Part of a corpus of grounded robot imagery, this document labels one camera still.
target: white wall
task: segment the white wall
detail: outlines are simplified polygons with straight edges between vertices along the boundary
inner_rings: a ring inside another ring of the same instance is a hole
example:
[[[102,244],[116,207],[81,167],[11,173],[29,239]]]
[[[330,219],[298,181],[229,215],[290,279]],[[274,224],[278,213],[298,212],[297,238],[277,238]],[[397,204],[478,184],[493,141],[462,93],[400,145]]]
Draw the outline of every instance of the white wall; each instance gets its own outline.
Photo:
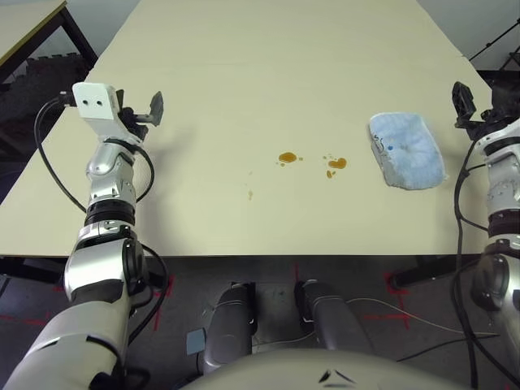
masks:
[[[520,18],[520,0],[418,0],[449,40],[467,57],[478,53]],[[520,46],[516,27],[471,63],[497,70]]]
[[[0,5],[33,1],[0,0]],[[67,8],[96,53],[100,54],[139,1],[68,0]],[[520,0],[418,0],[418,2],[451,42],[468,58],[520,18]],[[477,69],[496,70],[507,59],[507,54],[514,51],[518,45],[520,45],[519,27],[481,54],[473,64]],[[66,54],[75,51],[76,48],[60,28],[35,51],[33,56]]]

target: cleaning sponge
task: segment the cleaning sponge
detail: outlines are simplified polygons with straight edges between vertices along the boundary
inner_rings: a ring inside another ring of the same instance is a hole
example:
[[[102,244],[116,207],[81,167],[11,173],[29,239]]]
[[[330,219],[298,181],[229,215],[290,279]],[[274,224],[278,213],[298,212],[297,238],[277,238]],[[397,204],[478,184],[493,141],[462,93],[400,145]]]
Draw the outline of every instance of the cleaning sponge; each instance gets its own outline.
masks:
[[[446,177],[444,162],[423,117],[390,112],[370,118],[372,151],[388,185],[429,189]]]

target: table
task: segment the table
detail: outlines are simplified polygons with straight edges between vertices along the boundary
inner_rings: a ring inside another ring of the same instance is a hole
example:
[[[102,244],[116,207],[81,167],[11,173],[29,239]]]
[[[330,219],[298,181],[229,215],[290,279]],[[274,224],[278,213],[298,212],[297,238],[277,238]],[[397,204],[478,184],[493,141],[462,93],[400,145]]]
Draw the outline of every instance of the table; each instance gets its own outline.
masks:
[[[92,67],[98,56],[63,0],[0,6],[0,82],[10,76],[58,27]]]
[[[453,187],[470,142],[453,127],[451,88],[469,85],[479,112],[491,93],[414,0],[141,0],[87,80],[125,89],[139,113],[162,90],[145,141],[156,184],[136,211],[140,241],[162,255],[456,251]],[[443,184],[385,184],[368,137],[382,111],[426,119]],[[74,108],[44,143],[84,204],[96,145]],[[287,151],[303,160],[282,167]],[[329,158],[348,162],[331,179]],[[137,192],[147,179],[139,161]],[[487,190],[480,170],[461,194],[477,223]],[[67,256],[83,219],[35,154],[0,206],[0,254]],[[467,228],[464,253],[486,239]]]

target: white cable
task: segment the white cable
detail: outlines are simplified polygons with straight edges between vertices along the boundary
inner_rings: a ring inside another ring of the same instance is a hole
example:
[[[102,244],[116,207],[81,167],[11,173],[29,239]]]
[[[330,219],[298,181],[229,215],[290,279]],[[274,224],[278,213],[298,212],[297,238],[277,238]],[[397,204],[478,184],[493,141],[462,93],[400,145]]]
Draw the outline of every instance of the white cable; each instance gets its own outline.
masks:
[[[457,329],[452,329],[451,327],[444,327],[442,325],[438,325],[436,323],[432,323],[432,322],[430,322],[430,321],[428,321],[426,319],[419,318],[417,315],[413,315],[411,313],[408,313],[407,311],[404,311],[403,309],[400,309],[400,308],[398,308],[398,307],[396,307],[394,305],[390,305],[389,303],[387,303],[385,301],[381,301],[379,299],[375,299],[375,298],[353,298],[353,299],[350,299],[350,300],[348,300],[346,302],[347,302],[347,304],[349,304],[349,303],[358,302],[358,301],[368,301],[368,302],[380,303],[381,305],[385,305],[385,306],[391,307],[394,310],[400,311],[401,313],[410,316],[412,319],[417,319],[418,321],[421,321],[422,323],[427,323],[428,325],[432,325],[433,327],[438,327],[439,329],[442,329],[444,331],[454,332],[454,333],[458,333],[458,334],[461,334],[461,335],[464,334],[463,331],[458,331]],[[476,332],[474,332],[474,334],[477,335],[477,336],[496,336],[496,335],[498,335],[498,333],[491,333],[489,331],[476,331]]]
[[[267,345],[278,345],[278,344],[290,344],[290,343],[297,343],[298,341],[303,341],[305,339],[308,339],[309,337],[311,337],[312,335],[314,334],[314,331],[312,331],[311,333],[308,333],[306,334],[305,336],[302,336],[298,339],[294,339],[294,340],[280,340],[280,341],[272,341],[271,343],[263,343],[263,344],[256,344],[254,345],[254,347],[257,347],[257,352],[258,350],[260,349],[260,347],[265,347]]]

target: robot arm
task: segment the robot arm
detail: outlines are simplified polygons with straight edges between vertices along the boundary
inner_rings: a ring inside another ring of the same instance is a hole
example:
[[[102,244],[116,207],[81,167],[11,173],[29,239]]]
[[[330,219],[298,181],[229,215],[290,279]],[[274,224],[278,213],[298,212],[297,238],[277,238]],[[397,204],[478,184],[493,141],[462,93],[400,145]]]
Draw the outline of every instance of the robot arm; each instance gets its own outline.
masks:
[[[483,122],[468,87],[453,86],[457,127],[465,128],[488,169],[489,240],[474,273],[471,297],[495,319],[520,375],[520,93],[493,88]]]
[[[64,287],[71,307],[43,329],[5,389],[123,388],[131,297],[149,283],[143,249],[133,231],[134,153],[159,124],[160,93],[149,115],[122,107],[123,94],[105,84],[73,87],[80,115],[100,145],[87,167],[91,192],[84,227],[67,261]]]

